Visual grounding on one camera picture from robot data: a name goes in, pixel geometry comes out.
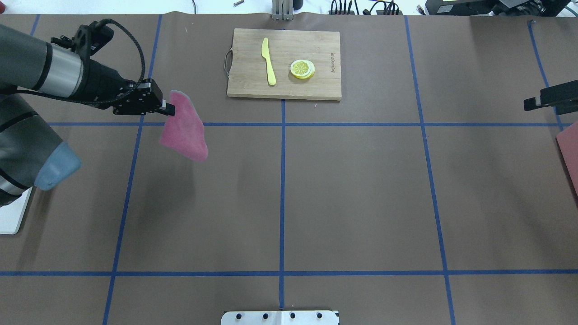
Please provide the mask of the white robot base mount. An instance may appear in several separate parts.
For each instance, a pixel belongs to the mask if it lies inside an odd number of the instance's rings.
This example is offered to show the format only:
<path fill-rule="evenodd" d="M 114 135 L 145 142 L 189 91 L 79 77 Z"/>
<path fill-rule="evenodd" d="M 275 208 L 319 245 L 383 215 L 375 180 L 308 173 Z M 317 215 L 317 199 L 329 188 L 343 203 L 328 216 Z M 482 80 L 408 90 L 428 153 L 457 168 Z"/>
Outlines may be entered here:
<path fill-rule="evenodd" d="M 340 325 L 338 311 L 229 311 L 221 325 Z"/>

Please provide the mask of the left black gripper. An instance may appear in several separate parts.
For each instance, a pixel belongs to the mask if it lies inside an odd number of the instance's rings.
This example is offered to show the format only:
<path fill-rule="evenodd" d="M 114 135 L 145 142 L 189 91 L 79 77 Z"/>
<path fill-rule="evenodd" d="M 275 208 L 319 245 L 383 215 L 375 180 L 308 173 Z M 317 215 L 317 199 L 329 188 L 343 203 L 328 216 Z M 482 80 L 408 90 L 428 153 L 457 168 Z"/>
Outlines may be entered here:
<path fill-rule="evenodd" d="M 126 98 L 113 104 L 113 114 L 121 116 L 144 116 L 162 114 L 174 116 L 175 105 L 164 103 L 162 90 L 153 79 L 146 79 Z"/>

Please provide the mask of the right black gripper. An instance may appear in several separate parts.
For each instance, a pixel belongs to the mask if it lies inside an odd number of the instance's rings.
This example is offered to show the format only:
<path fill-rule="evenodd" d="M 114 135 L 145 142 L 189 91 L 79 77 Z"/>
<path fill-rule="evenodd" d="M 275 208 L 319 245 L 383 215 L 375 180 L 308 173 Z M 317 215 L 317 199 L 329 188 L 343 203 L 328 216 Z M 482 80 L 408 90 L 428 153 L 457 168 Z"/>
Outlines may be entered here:
<path fill-rule="evenodd" d="M 524 100 L 524 111 L 543 107 L 553 107 L 558 116 L 578 111 L 578 83 L 546 87 L 538 96 Z"/>

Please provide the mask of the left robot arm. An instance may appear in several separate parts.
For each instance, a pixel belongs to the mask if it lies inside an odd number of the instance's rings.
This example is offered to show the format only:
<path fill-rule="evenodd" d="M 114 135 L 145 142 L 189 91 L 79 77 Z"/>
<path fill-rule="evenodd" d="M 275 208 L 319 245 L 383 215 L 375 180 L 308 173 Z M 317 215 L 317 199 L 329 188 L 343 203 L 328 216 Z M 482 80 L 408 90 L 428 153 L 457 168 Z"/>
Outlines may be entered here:
<path fill-rule="evenodd" d="M 92 59 L 113 38 L 115 25 L 136 45 L 140 60 L 137 80 Z M 32 187 L 47 191 L 75 173 L 80 158 L 23 99 L 35 95 L 115 115 L 175 115 L 163 98 L 146 64 L 138 41 L 113 19 L 81 25 L 71 38 L 42 41 L 6 25 L 1 26 L 1 206 L 7 206 Z"/>

